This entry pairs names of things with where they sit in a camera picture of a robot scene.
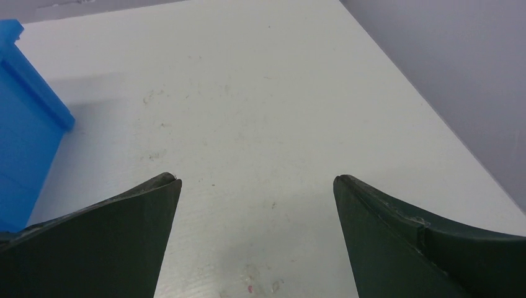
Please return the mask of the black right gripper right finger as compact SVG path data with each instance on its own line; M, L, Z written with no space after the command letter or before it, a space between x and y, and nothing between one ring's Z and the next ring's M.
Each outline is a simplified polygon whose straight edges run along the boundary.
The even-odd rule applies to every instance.
M360 297L525 296L525 237L441 217L351 175L333 192Z

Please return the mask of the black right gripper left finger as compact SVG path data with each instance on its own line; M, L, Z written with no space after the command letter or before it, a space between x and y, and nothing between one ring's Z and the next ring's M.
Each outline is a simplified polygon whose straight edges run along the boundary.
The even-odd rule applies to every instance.
M182 190L161 173L70 214L1 233L2 297L153 297Z

